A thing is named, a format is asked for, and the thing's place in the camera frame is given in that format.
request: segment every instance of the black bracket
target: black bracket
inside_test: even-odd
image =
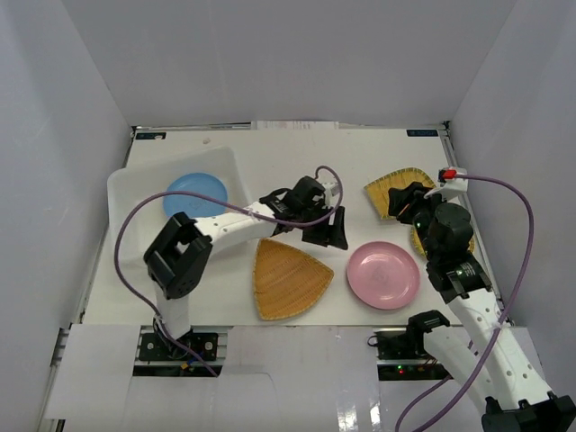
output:
[[[497,400],[486,398],[486,414],[482,416],[484,432],[566,432],[576,418],[576,406],[570,396],[530,405],[519,402],[519,409],[503,410]]]
[[[195,224],[183,211],[175,214],[144,254],[149,276],[168,300],[180,299],[198,286],[212,252],[212,238]],[[187,246],[184,252],[180,245]]]

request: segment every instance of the cable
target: cable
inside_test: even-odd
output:
[[[508,299],[508,305],[504,308],[504,311],[502,312],[502,314],[500,315],[500,317],[498,319],[498,322],[500,324],[502,324],[508,318],[508,315],[510,314],[510,310],[512,308],[512,305],[514,304],[514,301],[518,297],[520,285],[522,284],[522,280],[524,279],[524,275],[525,275],[527,267],[528,267],[528,261],[530,260],[530,254],[532,253],[532,245],[534,243],[534,212],[532,211],[532,206],[530,205],[530,202],[528,201],[526,196],[523,193],[521,193],[512,184],[506,183],[506,182],[499,180],[497,178],[485,177],[485,176],[480,176],[480,175],[458,174],[455,176],[455,178],[464,178],[467,180],[477,180],[477,181],[481,181],[481,182],[494,183],[495,185],[503,186],[503,187],[509,189],[510,191],[512,191],[514,194],[516,194],[518,196],[518,198],[520,198],[520,200],[522,200],[522,203],[526,207],[526,212],[528,213],[528,240],[526,242],[526,252],[524,254],[524,259],[522,260],[522,266],[520,267],[520,271],[518,272],[516,283],[514,284],[514,289],[512,290],[512,294],[510,295],[510,298]],[[455,406],[455,404],[458,403],[458,401],[466,394],[466,392],[472,386],[476,377],[480,374],[480,371],[484,367],[486,360],[488,360],[488,357],[490,356],[492,349],[496,345],[496,341],[498,339],[498,335],[500,334],[500,332],[501,332],[500,328],[496,328],[494,330],[494,332],[492,333],[492,337],[490,338],[490,341],[488,342],[488,345],[486,346],[486,349],[484,350],[484,352],[482,353],[482,355],[480,357],[480,360],[478,361],[478,364],[476,365],[476,367],[472,371],[472,374],[470,375],[468,380],[466,380],[466,382],[464,383],[462,388],[458,391],[458,393],[433,418],[431,418],[429,421],[424,423],[422,426],[414,429],[413,432],[423,432],[426,429],[430,428],[432,425],[434,425],[436,422],[438,422],[443,416],[445,416]],[[422,393],[422,395],[418,396],[413,402],[411,402],[408,405],[408,407],[406,407],[406,409],[400,414],[400,417],[398,418],[398,421],[396,422],[396,427],[394,429],[395,432],[400,432],[401,422],[404,419],[404,417],[406,417],[408,412],[412,409],[412,407],[414,407],[419,401],[424,399],[431,392],[433,392],[434,390],[436,390],[437,388],[439,388],[443,384],[444,384],[444,382],[439,382],[437,387],[435,386],[436,388],[434,388],[434,387],[430,388],[428,391],[425,391],[425,393]]]
[[[328,213],[326,213],[324,216],[322,216],[316,220],[310,221],[310,222],[290,222],[288,220],[279,220],[279,219],[275,219],[275,218],[269,218],[267,216],[257,214],[257,213],[252,213],[251,211],[248,211],[246,209],[238,207],[237,205],[229,204],[227,202],[217,200],[215,198],[212,198],[211,196],[203,195],[201,193],[186,192],[186,191],[173,191],[173,192],[155,193],[155,194],[149,196],[148,198],[146,198],[145,200],[140,202],[136,207],[134,207],[130,211],[130,213],[128,213],[128,216],[126,216],[126,219],[122,223],[120,230],[118,231],[118,238],[116,239],[116,243],[114,244],[114,268],[116,269],[116,274],[118,275],[118,277],[120,278],[120,280],[124,284],[124,286],[126,286],[126,288],[128,288],[128,290],[132,294],[134,294],[136,297],[138,297],[143,302],[145,302],[154,311],[155,320],[157,320],[157,323],[158,323],[160,329],[162,330],[162,333],[164,333],[164,336],[166,336],[166,339],[168,339],[174,345],[176,345],[180,349],[183,349],[186,353],[190,354],[192,357],[194,357],[196,360],[198,360],[208,370],[208,372],[210,372],[213,376],[218,376],[218,374],[216,372],[214,372],[214,370],[193,349],[191,349],[189,346],[185,346],[185,345],[181,344],[176,339],[174,339],[172,337],[172,335],[170,335],[170,332],[168,331],[166,325],[164,324],[164,320],[162,319],[162,314],[160,313],[160,310],[158,309],[156,304],[154,304],[152,301],[147,299],[136,288],[134,288],[132,286],[132,284],[130,282],[128,282],[128,279],[126,279],[126,276],[124,276],[124,273],[120,269],[120,245],[122,243],[122,238],[124,237],[124,233],[126,232],[126,229],[128,228],[128,224],[134,218],[136,213],[142,207],[144,207],[146,204],[151,203],[151,202],[157,200],[158,198],[162,198],[164,196],[186,195],[186,196],[193,196],[196,198],[200,198],[202,200],[209,201],[211,203],[216,203],[216,204],[222,205],[224,207],[228,207],[231,210],[252,216],[253,218],[260,219],[261,221],[278,223],[278,224],[285,225],[288,227],[293,227],[293,228],[308,228],[308,227],[311,227],[311,226],[316,225],[318,223],[321,223],[321,222],[325,221],[326,219],[328,219],[330,216],[332,216],[336,212],[336,210],[338,209],[340,204],[342,203],[342,198],[344,196],[342,181],[340,180],[340,177],[338,176],[336,171],[334,171],[329,166],[325,166],[325,165],[318,166],[316,168],[315,178],[318,179],[319,172],[322,169],[329,171],[334,176],[334,178],[336,179],[336,181],[339,185],[339,188],[340,188],[340,196],[338,197],[336,205]]]
[[[451,379],[452,379],[452,377],[450,375],[448,375],[442,381],[438,381],[436,384],[434,384],[428,390],[426,390],[422,394],[420,394],[415,400],[413,400],[411,403],[409,403],[408,406],[404,409],[404,411],[398,417],[398,421],[396,422],[396,432],[398,432],[398,430],[400,430],[400,425],[402,424],[402,421],[408,415],[410,410],[412,410],[420,401],[422,401],[424,398],[426,398],[429,394],[438,390],[440,387],[442,387],[444,384],[446,384]]]

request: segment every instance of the plate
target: plate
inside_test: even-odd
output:
[[[167,189],[173,191],[197,192],[211,198],[227,202],[228,191],[223,182],[214,175],[205,173],[191,173],[176,179]],[[185,212],[189,218],[208,218],[223,214],[226,210],[223,205],[215,204],[200,198],[184,195],[169,195],[164,197],[164,213],[171,218],[176,213]]]
[[[399,309],[414,300],[420,271],[408,252],[386,241],[373,241],[354,251],[346,267],[352,291],[376,309]]]

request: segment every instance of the white bin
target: white bin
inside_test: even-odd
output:
[[[108,178],[108,212],[112,247],[128,213],[142,200],[164,192],[177,178],[190,173],[218,177],[228,190],[228,202],[245,207],[251,203],[242,183],[234,152],[228,147],[179,155],[152,164],[126,167]],[[167,222],[163,198],[144,206],[132,219],[121,244],[121,263],[144,266],[142,257]]]

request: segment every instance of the woven basket tray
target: woven basket tray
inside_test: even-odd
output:
[[[263,238],[258,243],[253,285],[262,320],[283,320],[312,307],[334,272],[301,250]]]

